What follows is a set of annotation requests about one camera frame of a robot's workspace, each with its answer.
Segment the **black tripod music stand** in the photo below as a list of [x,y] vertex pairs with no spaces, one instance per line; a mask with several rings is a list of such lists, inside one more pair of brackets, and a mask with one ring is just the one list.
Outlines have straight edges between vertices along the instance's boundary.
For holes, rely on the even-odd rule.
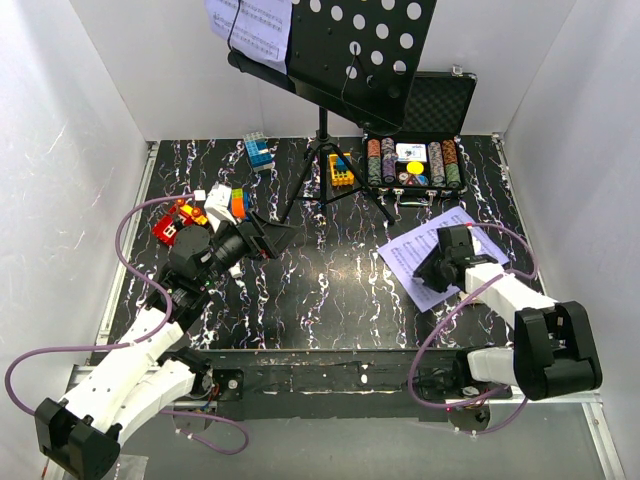
[[303,171],[319,164],[319,193],[312,200],[326,207],[333,201],[327,195],[328,157],[345,156],[329,134],[328,115],[339,115],[371,133],[389,135],[401,129],[436,4],[291,2],[286,74],[227,44],[228,61],[239,71],[318,106],[319,126],[305,153]]

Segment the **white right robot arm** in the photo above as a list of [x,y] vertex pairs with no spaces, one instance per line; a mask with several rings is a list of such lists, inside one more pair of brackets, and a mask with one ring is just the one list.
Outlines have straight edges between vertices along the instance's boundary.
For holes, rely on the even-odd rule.
[[513,331],[510,347],[457,353],[452,383],[460,395],[475,397],[496,384],[515,386],[539,401],[601,387],[603,373],[585,307],[533,290],[497,259],[476,252],[470,226],[439,228],[436,246],[414,276],[436,292],[456,287],[480,300]]

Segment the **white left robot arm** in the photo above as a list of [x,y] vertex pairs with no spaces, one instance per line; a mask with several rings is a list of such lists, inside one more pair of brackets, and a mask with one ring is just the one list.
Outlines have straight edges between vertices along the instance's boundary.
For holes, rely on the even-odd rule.
[[205,398],[213,386],[208,360],[186,347],[172,352],[201,316],[219,278],[245,258],[276,259],[294,226],[255,213],[216,232],[192,224],[178,231],[158,287],[121,340],[59,400],[34,413],[40,451],[76,479],[102,479],[126,440],[174,400]]

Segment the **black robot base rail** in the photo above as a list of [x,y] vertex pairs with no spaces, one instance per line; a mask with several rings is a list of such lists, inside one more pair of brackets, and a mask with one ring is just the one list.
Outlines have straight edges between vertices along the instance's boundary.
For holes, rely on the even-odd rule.
[[213,370],[210,407],[234,420],[402,418],[443,422],[445,402],[489,390],[465,385],[455,349],[195,350]]

